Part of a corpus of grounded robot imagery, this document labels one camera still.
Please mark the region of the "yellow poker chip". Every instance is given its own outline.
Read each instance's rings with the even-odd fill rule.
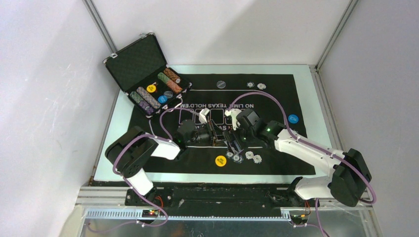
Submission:
[[[215,158],[215,164],[217,166],[223,167],[226,163],[227,159],[225,158],[225,156],[217,156],[217,158]]]
[[[147,91],[149,93],[153,93],[154,91],[156,91],[156,86],[155,85],[148,85]]]

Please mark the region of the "blue poker chip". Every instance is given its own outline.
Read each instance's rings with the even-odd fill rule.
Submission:
[[[167,97],[167,96],[165,96],[165,95],[162,95],[162,96],[160,96],[157,100],[158,100],[160,103],[166,103],[166,101],[168,100],[168,97]]]
[[[298,123],[298,116],[297,115],[290,115],[290,116],[288,116],[288,121],[290,122],[290,123]]]

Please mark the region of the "white wall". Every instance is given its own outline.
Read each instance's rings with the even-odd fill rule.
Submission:
[[[349,0],[94,2],[118,49],[152,31],[170,64],[315,64]]]
[[[384,236],[418,236],[419,2],[360,1],[321,69],[345,145],[373,176]]]
[[[0,236],[58,236],[117,86],[81,0],[0,5]]]

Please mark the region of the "aluminum frame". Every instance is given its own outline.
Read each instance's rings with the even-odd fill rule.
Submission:
[[[336,39],[342,32],[347,20],[349,19],[352,11],[354,10],[356,4],[359,0],[351,0],[348,4],[348,7],[346,8],[344,14],[342,15],[334,33],[332,34],[327,46],[325,47],[322,55],[320,56],[318,62],[316,65],[310,65],[310,71],[312,74],[312,78],[316,87],[316,92],[319,97],[320,106],[322,108],[323,116],[326,120],[326,127],[329,133],[329,137],[332,143],[332,146],[345,150],[344,144],[342,142],[342,139],[339,136],[339,132],[337,129],[337,125],[335,122],[335,118],[333,116],[333,112],[330,106],[330,103],[328,101],[324,84],[321,80],[321,77],[319,75],[319,69],[323,65],[325,59],[327,58],[330,50],[332,49]],[[112,37],[110,36],[104,22],[102,21],[102,18],[100,17],[100,14],[97,10],[97,8],[94,5],[93,0],[84,0],[84,3],[86,5],[86,8],[90,15],[92,16],[93,21],[95,22],[96,26],[98,27],[98,30],[100,31],[101,35],[104,38],[105,43],[107,44],[109,50],[111,53],[117,52],[117,48],[112,40]],[[104,135],[102,138],[99,154],[96,158],[95,166],[93,167],[92,171],[92,177],[89,180],[89,183],[86,184],[86,186],[80,188],[80,192],[76,201],[76,205],[81,205],[85,210],[84,212],[87,214],[91,208],[100,209],[100,210],[112,210],[112,211],[118,211],[121,210],[128,210],[128,209],[139,209],[139,208],[149,208],[149,207],[125,207],[125,196],[126,191],[128,187],[90,187],[89,184],[92,181],[94,177],[94,173],[96,170],[97,162],[100,158],[100,151],[103,148],[103,142],[106,137],[107,130],[109,128],[109,123],[112,118],[112,114],[114,111],[114,107],[116,104],[116,100],[118,97],[118,93],[116,93],[115,100],[112,104],[111,113],[109,114],[108,122],[106,125],[106,129],[104,131]],[[364,193],[363,197],[369,198],[368,193]],[[289,207],[289,208],[282,208],[285,212],[289,211],[300,211],[304,210],[304,208],[300,207]],[[361,218],[363,221],[363,226],[365,233],[368,237],[381,237],[382,233],[380,231],[380,228],[377,223],[377,217],[375,216],[374,209],[369,204],[363,204],[359,203],[356,207],[347,207],[343,204],[337,202],[335,199],[322,199],[320,200],[320,207],[319,210],[322,211],[348,211],[348,210],[358,210],[360,213]],[[79,235],[81,234],[84,219],[86,218],[86,215],[84,215],[81,223],[81,227],[79,230]],[[191,220],[203,220],[203,218],[191,218]]]

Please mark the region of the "poker chip case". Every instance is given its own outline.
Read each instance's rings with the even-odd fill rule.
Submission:
[[[154,33],[141,35],[103,63],[129,100],[148,118],[175,107],[192,86],[168,67]]]

